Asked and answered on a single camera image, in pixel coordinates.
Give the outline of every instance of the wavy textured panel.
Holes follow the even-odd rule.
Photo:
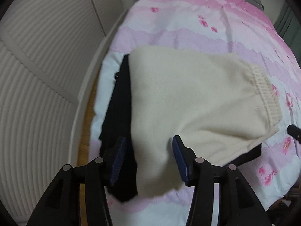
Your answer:
[[[121,0],[93,0],[96,11],[106,34],[123,12]]]
[[[14,0],[2,23],[42,71],[77,97],[104,37],[90,0]]]
[[[14,219],[31,214],[67,163],[74,113],[0,41],[0,199]]]

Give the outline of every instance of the beige garment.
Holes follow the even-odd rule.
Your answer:
[[[130,54],[129,67],[141,196],[183,185],[171,147],[175,135],[222,166],[278,131],[282,115],[269,80],[235,53],[145,46]]]

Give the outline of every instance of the wooden floor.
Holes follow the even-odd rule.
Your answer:
[[[94,101],[96,96],[97,90],[97,82],[98,76],[96,77],[92,91],[90,94],[90,98],[87,104],[87,109],[85,113],[85,119],[82,125],[82,138],[79,145],[79,154],[77,159],[78,166],[84,166],[88,163],[88,151],[89,151],[89,142],[90,142],[90,127],[91,122],[94,117]],[[80,215],[81,215],[81,222],[82,226],[87,226],[87,213],[85,207],[85,185],[80,185],[80,192],[79,192],[79,201],[80,201]]]

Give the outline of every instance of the bedspread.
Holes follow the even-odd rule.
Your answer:
[[[139,0],[130,9],[103,61],[91,127],[90,159],[98,155],[98,137],[113,90],[114,73],[124,54],[146,44],[211,54],[236,52],[265,70],[279,98],[283,119],[278,124],[279,132],[262,144],[262,155],[239,169],[268,209],[287,193],[301,168],[301,146],[286,133],[290,124],[301,126],[301,70],[270,20],[244,0]],[[154,225],[152,219],[156,218],[156,225],[185,225],[192,193],[193,188],[184,187],[162,197],[137,197],[125,204],[109,197],[113,222]],[[166,219],[168,213],[176,215]],[[140,219],[145,217],[149,219],[142,223]]]

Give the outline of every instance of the pink floral bedspread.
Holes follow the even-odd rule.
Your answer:
[[[301,146],[286,133],[290,124],[301,126],[301,70],[270,20],[244,0],[139,0],[120,26],[104,64],[112,61],[120,64],[124,54],[146,44],[211,54],[236,52],[266,71],[279,98],[283,120],[278,125],[279,132],[262,144],[261,157],[244,164],[240,170],[268,209],[295,183],[301,167]],[[150,205],[159,208],[162,203],[177,204],[188,211],[192,193],[193,188],[185,187],[159,198],[137,197],[126,204],[110,198],[109,205],[111,210],[114,207],[136,216]],[[162,220],[156,221],[156,225],[163,225]],[[138,221],[131,224],[140,225]],[[181,225],[180,221],[169,223]],[[126,225],[117,219],[116,223]]]

